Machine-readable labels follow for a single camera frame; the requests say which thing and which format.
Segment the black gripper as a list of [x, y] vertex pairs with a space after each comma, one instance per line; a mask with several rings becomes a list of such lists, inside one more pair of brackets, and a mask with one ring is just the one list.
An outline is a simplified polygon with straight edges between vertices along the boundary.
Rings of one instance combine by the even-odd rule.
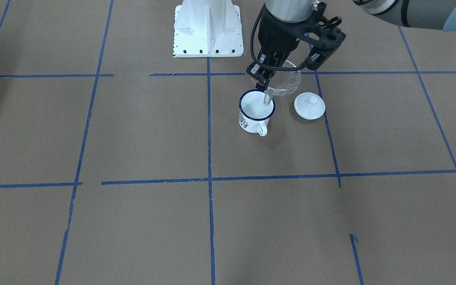
[[256, 89], [265, 92], [274, 72], [295, 72], [297, 67], [283, 67], [288, 56], [299, 44], [299, 39], [289, 30], [303, 21], [304, 14], [299, 7], [262, 7], [251, 32], [250, 53], [253, 63], [246, 69], [256, 80]]

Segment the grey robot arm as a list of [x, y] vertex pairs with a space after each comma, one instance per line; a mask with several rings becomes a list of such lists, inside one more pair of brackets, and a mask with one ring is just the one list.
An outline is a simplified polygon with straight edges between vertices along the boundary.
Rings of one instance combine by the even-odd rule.
[[[456, 31], [456, 0], [355, 0], [365, 13], [398, 27]], [[276, 72], [317, 70], [346, 35], [339, 16], [327, 18], [320, 0], [266, 0], [250, 37], [246, 69], [264, 92]]]

